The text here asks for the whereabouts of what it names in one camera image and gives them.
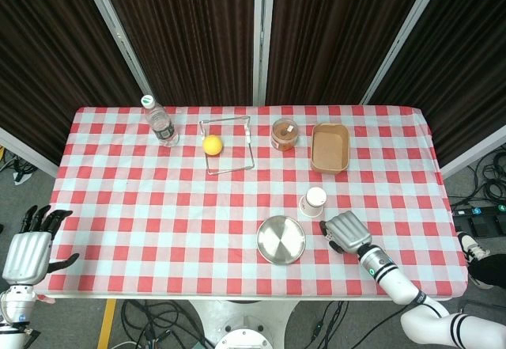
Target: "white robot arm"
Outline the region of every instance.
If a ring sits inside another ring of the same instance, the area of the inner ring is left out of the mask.
[[[2,277],[11,285],[0,294],[0,348],[27,348],[40,334],[28,328],[36,293],[33,286],[44,279],[47,273],[73,264],[79,257],[49,263],[52,241],[63,219],[72,211],[53,211],[47,218],[50,207],[37,211],[31,207],[21,223],[20,233],[10,243]]]
[[[506,348],[506,326],[463,313],[449,314],[439,302],[413,285],[385,251],[371,245],[371,234],[353,212],[321,222],[320,227],[334,250],[358,255],[361,265],[394,303],[416,305],[401,316],[404,333],[415,343],[466,349]]]

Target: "cardboard tray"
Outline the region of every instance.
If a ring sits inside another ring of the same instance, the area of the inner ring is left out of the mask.
[[[349,163],[349,132],[339,123],[313,128],[311,168],[318,173],[340,173]]]

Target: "lemon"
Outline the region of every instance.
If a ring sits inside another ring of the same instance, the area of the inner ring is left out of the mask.
[[[204,152],[208,155],[218,155],[223,149],[223,142],[217,135],[208,135],[202,143]]]

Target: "sneaker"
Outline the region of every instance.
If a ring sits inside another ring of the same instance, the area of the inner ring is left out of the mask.
[[[460,232],[457,237],[459,238],[460,247],[464,253],[464,257],[468,264],[474,260],[481,260],[490,255],[490,250],[484,250],[472,236],[465,232]],[[488,290],[493,286],[487,283],[483,283],[469,274],[469,279],[478,287],[483,290]]]

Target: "black curtain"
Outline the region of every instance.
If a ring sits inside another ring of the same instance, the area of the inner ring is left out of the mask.
[[[142,96],[93,0],[0,0],[0,127],[58,164],[74,113]]]
[[[358,104],[415,0],[274,0],[267,104]]]
[[[420,108],[441,165],[506,124],[506,0],[431,0],[370,104]]]
[[[254,0],[112,0],[156,98],[252,102]]]

